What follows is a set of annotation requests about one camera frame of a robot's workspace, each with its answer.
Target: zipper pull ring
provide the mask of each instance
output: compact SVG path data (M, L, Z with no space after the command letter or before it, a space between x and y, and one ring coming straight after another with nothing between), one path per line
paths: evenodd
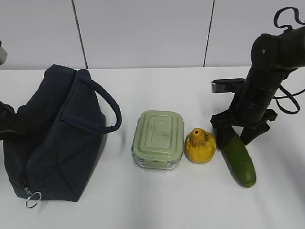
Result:
M41 192L34 192L32 194L29 187L25 187L24 190L26 191L26 193L29 196L27 201L25 202L25 206L26 206L27 209L31 209L31 208L35 207L40 202L42 194L41 194ZM37 194L39 195L38 200L36 201L36 203L34 205L29 206L29 201L33 198L33 196L35 196Z

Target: white table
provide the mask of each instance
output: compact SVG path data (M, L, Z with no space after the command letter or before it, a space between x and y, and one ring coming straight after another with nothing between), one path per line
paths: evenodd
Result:
M257 183L239 186L219 151L205 165L183 156L171 171L143 169L131 156L136 123L146 110L180 113L185 135L195 127L211 130L211 115L227 109L233 94L212 94L210 81L246 77L248 67L90 70L118 102L123 124L108 135L104 152L77 203L44 201L32 210L8 181L0 149L0 227L3 229L304 229L305 94L297 115L278 112L271 130L247 148ZM0 71L0 99L15 109L38 88L43 70ZM305 87L305 69L284 86ZM115 116L101 99L108 123ZM289 101L282 102L294 109Z

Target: green plastic lid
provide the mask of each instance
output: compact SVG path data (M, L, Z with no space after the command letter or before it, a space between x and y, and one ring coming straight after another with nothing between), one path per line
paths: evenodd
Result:
M142 113L133 139L132 155L142 167L171 169L184 150L181 115L169 111Z

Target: black mount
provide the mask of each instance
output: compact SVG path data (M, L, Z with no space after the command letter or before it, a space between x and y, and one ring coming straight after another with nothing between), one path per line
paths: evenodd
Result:
M236 93L241 90L243 85L244 79L226 79L212 81L212 88L217 88L219 90L217 93ZM247 145L259 135L267 132L270 129L269 125L267 124L267 121L272 122L276 119L276 117L277 113L274 110L267 109L258 123L248 124L237 119L232 108L219 114L215 114L211 118L211 123L214 128L218 129L218 134L216 138L217 145L219 148L222 148L222 146L225 145L226 138L225 136L220 134L221 132L223 132L222 127L224 126L234 125L244 127L241 134L241 139L243 143Z

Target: white wall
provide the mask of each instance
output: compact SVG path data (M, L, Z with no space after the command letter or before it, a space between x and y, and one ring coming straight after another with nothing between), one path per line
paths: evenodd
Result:
M213 0L74 1L89 68L203 66ZM305 21L304 0L215 0L205 66L250 65L254 40L282 33L285 6ZM0 40L0 69L85 67L71 0L1 0Z
M74 0L89 68L202 67L213 0Z
M85 67L70 0L1 0L0 40L0 69Z
M305 0L215 0L205 66L251 65L255 39L262 33L283 33L273 25L273 18L286 6L297 7L301 21L305 21ZM283 12L278 22L301 26L295 23L292 10Z

